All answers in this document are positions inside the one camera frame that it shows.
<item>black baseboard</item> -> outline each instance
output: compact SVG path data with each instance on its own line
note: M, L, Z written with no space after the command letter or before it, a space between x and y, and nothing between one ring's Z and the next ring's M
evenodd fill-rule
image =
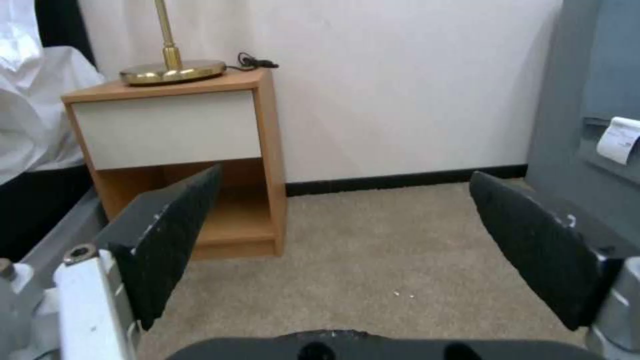
M502 179L524 177L527 165L511 165L505 167L470 168L439 172L423 172L419 174L403 174L391 176L361 177L357 179L338 179L327 181L309 181L307 183L287 184L287 196L314 195L321 193L352 192L357 190L406 188L408 186L424 186L447 183L464 183L471 179L475 171Z

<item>white wall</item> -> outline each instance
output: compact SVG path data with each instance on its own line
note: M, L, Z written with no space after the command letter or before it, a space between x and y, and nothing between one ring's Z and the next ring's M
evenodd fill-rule
M161 60L153 1L80 2L108 77ZM281 65L288 182L525 163L560 4L167 0L183 58Z

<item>white label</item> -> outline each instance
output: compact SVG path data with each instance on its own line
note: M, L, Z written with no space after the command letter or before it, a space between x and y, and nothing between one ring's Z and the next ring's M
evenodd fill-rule
M614 117L596 148L605 158L626 165L629 153L640 137L640 121Z

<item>nightstand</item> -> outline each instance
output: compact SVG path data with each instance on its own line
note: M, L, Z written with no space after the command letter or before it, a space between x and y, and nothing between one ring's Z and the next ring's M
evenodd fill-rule
M269 70L169 86L117 81L62 100L110 220L138 194L221 163L193 257L282 254L287 201Z

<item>carpet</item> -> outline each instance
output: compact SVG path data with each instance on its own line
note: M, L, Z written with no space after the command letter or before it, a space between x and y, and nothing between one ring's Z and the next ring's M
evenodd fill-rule
M142 360L211 337L357 329L582 344L502 257L468 184L289 199L281 258L192 262Z

